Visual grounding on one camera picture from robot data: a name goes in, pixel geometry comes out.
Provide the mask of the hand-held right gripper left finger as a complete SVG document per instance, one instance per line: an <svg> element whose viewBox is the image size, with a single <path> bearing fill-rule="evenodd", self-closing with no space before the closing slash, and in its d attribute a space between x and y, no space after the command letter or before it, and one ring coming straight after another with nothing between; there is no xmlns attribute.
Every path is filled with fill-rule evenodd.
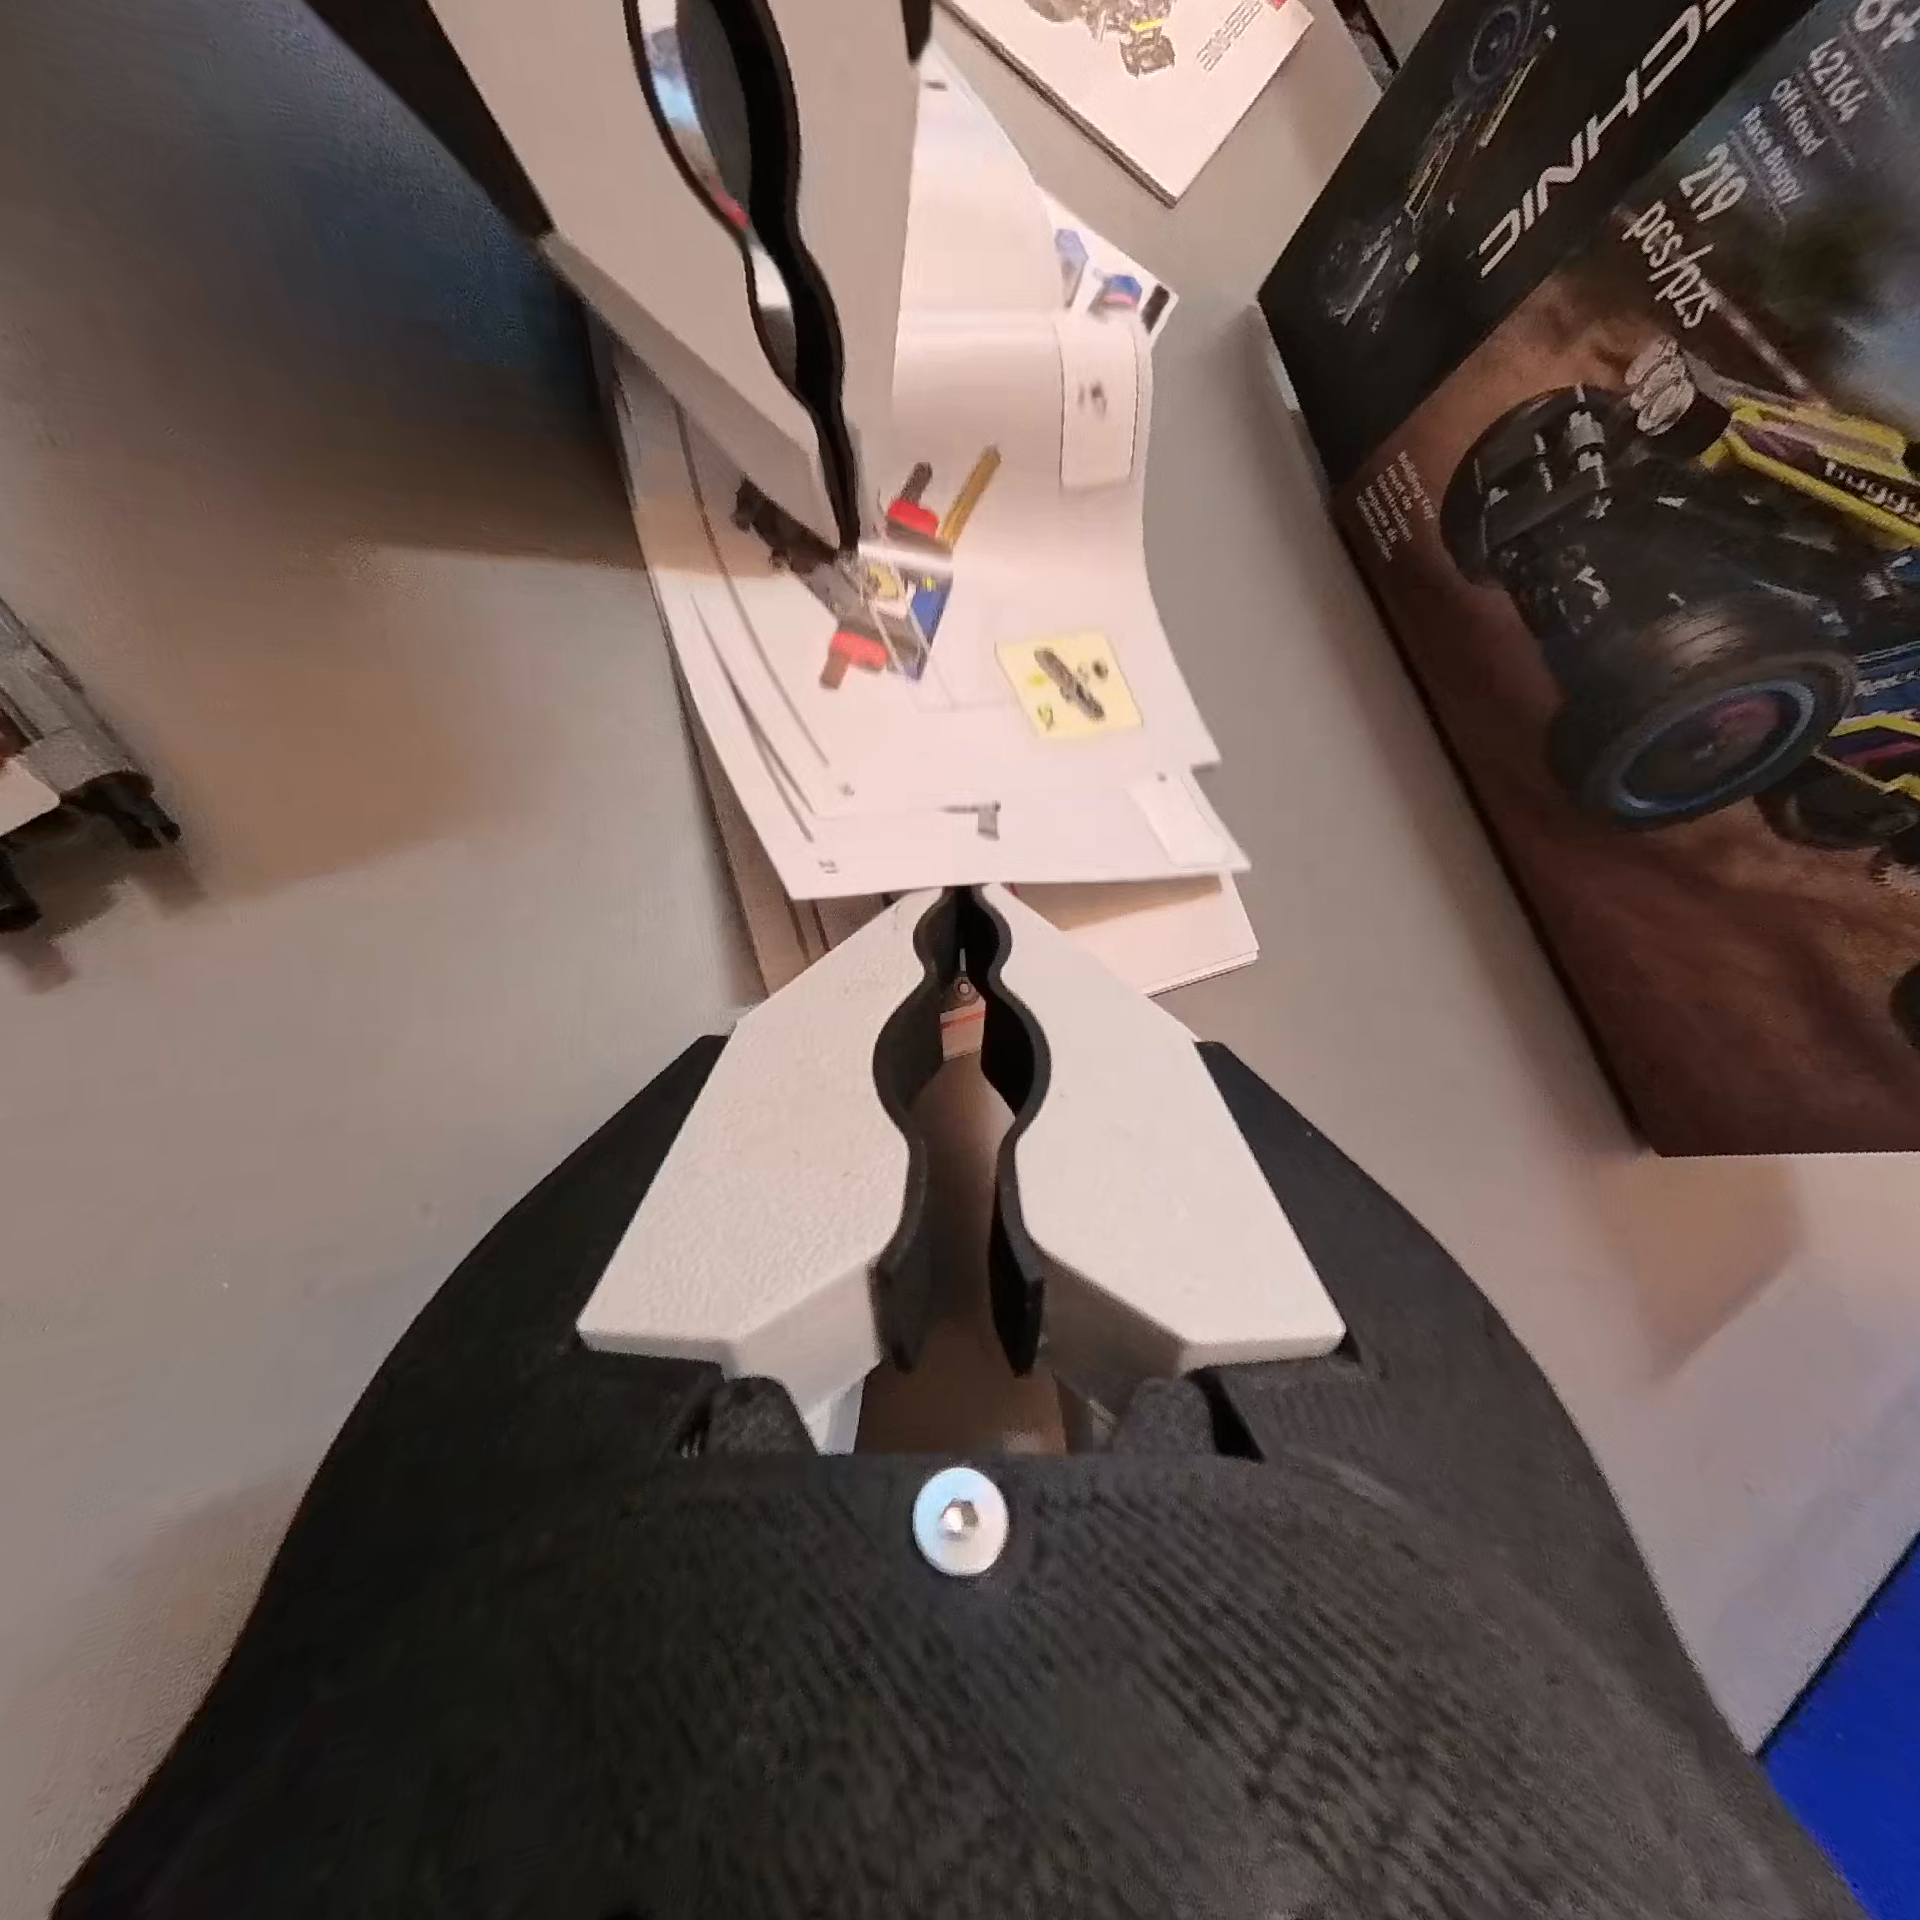
<svg viewBox="0 0 1920 1920"><path fill-rule="evenodd" d="M784 1385L849 1454L866 1381L923 1338L925 1146L958 888L905 896L721 1043L577 1316L597 1352Z"/></svg>

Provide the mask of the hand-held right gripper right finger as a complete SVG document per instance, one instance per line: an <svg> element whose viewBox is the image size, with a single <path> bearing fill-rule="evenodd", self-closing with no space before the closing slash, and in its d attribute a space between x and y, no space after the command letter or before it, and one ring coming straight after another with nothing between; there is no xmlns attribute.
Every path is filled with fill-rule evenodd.
<svg viewBox="0 0 1920 1920"><path fill-rule="evenodd" d="M973 888L995 1148L1002 1355L1092 1405L1149 1378L1310 1359L1346 1337L1202 1045L999 884Z"/></svg>

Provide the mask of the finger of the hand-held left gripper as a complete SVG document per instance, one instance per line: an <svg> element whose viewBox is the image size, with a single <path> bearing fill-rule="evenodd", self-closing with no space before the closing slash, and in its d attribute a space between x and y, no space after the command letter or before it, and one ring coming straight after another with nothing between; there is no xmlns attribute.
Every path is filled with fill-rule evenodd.
<svg viewBox="0 0 1920 1920"><path fill-rule="evenodd" d="M761 494L849 545L820 425L763 337L754 243L659 116L637 5L429 12L539 195L541 255Z"/></svg>
<svg viewBox="0 0 1920 1920"><path fill-rule="evenodd" d="M747 6L748 218L790 315L786 385L819 440L814 523L861 538L866 454L892 418L925 3Z"/></svg>

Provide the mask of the instruction booklet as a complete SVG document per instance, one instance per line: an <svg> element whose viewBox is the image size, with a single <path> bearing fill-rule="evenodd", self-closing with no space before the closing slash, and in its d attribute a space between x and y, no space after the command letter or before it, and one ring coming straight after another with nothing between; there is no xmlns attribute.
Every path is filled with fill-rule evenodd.
<svg viewBox="0 0 1920 1920"><path fill-rule="evenodd" d="M628 349L607 391L768 994L892 897L1036 891L1144 994L1248 966L1220 751L1143 554L1169 286L918 69L892 397L828 551Z"/></svg>

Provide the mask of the toy brick vehicle assembly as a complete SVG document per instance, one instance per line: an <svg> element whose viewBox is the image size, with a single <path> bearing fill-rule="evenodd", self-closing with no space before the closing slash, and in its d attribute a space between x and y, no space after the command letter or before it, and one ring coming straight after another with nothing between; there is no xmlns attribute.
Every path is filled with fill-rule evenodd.
<svg viewBox="0 0 1920 1920"><path fill-rule="evenodd" d="M179 844L155 784L89 691L2 603L2 931L41 915L14 869L15 844L55 823L100 821L134 851Z"/></svg>

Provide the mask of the dark toy set box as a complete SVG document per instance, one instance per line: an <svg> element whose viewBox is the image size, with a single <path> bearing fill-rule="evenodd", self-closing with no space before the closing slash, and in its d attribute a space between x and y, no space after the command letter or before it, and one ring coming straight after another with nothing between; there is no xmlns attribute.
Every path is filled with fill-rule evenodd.
<svg viewBox="0 0 1920 1920"><path fill-rule="evenodd" d="M1260 291L1633 1128L1918 1140L1918 5L1441 5Z"/></svg>

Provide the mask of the white leaflet with vehicle picture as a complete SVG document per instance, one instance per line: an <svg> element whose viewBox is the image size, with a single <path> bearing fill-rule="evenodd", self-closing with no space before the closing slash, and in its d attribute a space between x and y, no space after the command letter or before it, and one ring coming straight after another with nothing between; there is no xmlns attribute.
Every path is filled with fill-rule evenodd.
<svg viewBox="0 0 1920 1920"><path fill-rule="evenodd" d="M1303 3L946 3L1010 69L1174 204L1313 26Z"/></svg>

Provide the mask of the blue storage bin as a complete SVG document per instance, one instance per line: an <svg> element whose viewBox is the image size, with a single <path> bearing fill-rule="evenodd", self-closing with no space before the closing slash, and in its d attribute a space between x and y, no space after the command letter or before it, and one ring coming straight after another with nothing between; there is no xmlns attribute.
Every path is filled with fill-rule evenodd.
<svg viewBox="0 0 1920 1920"><path fill-rule="evenodd" d="M1918 1543L1763 1739L1763 1770L1859 1905L1918 1916Z"/></svg>

